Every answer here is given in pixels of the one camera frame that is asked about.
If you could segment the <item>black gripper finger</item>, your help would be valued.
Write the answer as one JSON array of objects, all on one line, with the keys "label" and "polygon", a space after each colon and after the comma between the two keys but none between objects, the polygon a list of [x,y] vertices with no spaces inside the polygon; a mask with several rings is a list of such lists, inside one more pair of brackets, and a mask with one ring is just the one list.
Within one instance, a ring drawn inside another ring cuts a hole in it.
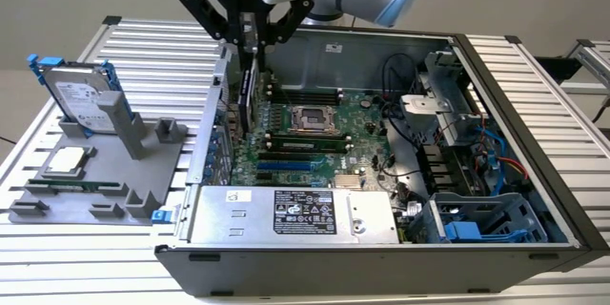
[{"label": "black gripper finger", "polygon": [[216,41],[231,45],[233,52],[243,52],[241,15],[225,15],[213,7],[209,0],[179,0],[188,13]]},{"label": "black gripper finger", "polygon": [[270,22],[270,13],[275,5],[262,3],[262,12],[259,13],[260,54],[264,52],[267,46],[287,42],[310,13],[315,2],[314,0],[291,0],[288,4],[290,7],[283,17],[276,22]]}]

